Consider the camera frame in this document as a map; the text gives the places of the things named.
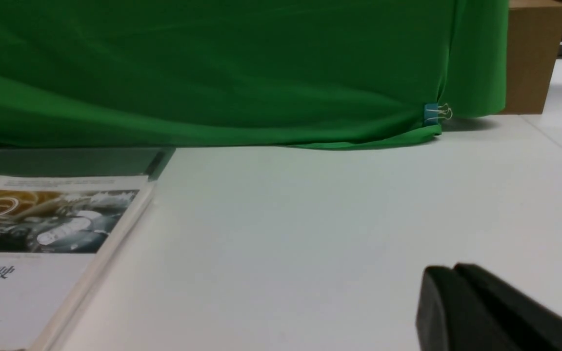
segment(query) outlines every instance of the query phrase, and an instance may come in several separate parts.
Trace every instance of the binder clip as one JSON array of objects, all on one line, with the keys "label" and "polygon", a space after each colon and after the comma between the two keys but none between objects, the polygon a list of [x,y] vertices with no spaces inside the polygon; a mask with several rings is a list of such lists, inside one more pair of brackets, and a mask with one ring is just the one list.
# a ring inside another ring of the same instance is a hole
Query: binder clip
[{"label": "binder clip", "polygon": [[451,119],[452,109],[448,104],[426,104],[424,105],[424,127],[439,124],[440,119]]}]

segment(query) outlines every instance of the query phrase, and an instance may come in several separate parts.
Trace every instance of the table surface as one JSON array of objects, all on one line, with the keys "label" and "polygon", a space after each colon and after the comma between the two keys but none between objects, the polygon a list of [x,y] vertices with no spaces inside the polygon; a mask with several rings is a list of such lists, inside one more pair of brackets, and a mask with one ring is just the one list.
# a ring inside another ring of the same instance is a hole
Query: table surface
[{"label": "table surface", "polygon": [[562,60],[541,116],[376,151],[178,149],[65,351],[417,351],[427,265],[562,315]]}]

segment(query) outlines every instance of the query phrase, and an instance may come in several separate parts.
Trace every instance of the cover image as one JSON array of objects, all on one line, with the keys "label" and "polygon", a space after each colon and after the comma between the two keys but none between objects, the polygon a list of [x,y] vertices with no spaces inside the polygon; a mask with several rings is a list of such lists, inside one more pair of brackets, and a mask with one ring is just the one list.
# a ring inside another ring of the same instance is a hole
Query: cover image
[{"label": "cover image", "polygon": [[146,185],[145,176],[0,176],[0,351],[29,349],[65,302],[75,310],[67,297],[119,221],[139,215]]},{"label": "cover image", "polygon": [[136,193],[0,190],[0,252],[96,253]]}]

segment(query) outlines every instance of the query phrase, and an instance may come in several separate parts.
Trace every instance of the green cloth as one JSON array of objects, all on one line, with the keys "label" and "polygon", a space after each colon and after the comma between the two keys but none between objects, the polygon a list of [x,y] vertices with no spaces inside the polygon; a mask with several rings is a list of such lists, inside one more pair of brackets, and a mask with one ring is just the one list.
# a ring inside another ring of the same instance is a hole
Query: green cloth
[{"label": "green cloth", "polygon": [[431,140],[504,107],[508,0],[0,0],[0,144]]}]

